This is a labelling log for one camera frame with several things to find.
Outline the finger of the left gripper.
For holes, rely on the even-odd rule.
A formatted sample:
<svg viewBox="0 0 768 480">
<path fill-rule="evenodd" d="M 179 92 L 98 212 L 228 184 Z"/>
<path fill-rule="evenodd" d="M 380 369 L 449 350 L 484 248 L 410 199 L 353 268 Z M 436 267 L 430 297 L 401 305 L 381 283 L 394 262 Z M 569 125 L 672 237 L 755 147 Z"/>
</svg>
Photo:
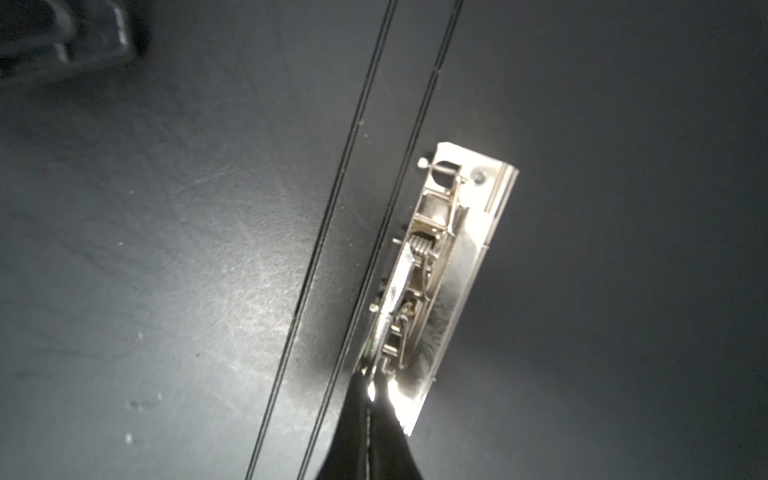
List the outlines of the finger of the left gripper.
<svg viewBox="0 0 768 480">
<path fill-rule="evenodd" d="M 1 88 L 125 64 L 147 48 L 145 1 L 3 1 Z"/>
</svg>

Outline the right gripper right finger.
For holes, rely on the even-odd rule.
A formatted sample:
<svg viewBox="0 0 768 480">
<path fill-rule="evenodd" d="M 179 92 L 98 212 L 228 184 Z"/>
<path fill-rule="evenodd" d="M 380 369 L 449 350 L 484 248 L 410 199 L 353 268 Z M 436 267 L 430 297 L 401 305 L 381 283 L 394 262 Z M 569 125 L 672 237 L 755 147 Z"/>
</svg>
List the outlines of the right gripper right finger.
<svg viewBox="0 0 768 480">
<path fill-rule="evenodd" d="M 421 480 L 421 475 L 391 401 L 377 395 L 369 408 L 369 478 Z"/>
</svg>

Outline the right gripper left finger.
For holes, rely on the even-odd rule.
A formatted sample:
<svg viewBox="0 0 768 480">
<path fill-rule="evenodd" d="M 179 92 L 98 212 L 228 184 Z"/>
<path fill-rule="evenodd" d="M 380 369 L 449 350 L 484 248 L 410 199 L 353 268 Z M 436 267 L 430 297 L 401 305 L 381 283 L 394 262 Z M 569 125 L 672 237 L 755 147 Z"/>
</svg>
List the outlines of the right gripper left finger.
<svg viewBox="0 0 768 480">
<path fill-rule="evenodd" d="M 368 404 L 368 380 L 362 372 L 356 372 L 351 377 L 339 421 L 317 479 L 367 478 Z"/>
</svg>

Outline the metal folder lever clip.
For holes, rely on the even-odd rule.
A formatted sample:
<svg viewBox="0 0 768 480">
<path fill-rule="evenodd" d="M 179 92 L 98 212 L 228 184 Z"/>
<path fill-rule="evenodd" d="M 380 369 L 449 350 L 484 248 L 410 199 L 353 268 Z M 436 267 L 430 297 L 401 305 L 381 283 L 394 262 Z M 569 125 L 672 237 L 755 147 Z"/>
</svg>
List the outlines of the metal folder lever clip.
<svg viewBox="0 0 768 480">
<path fill-rule="evenodd" d="M 418 162 L 425 181 L 378 298 L 359 367 L 382 372 L 411 435 L 519 171 L 450 142 Z"/>
</svg>

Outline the blue folder black inside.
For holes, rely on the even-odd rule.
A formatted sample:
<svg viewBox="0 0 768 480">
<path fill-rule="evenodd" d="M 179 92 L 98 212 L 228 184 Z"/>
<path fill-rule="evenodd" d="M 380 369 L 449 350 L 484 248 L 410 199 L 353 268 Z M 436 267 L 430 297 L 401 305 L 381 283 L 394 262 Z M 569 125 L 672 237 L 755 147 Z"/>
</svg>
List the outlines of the blue folder black inside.
<svg viewBox="0 0 768 480">
<path fill-rule="evenodd" d="M 519 170 L 427 479 L 767 475 L 763 1 L 129 1 L 1 94 L 1 475 L 311 479 L 423 175 Z"/>
</svg>

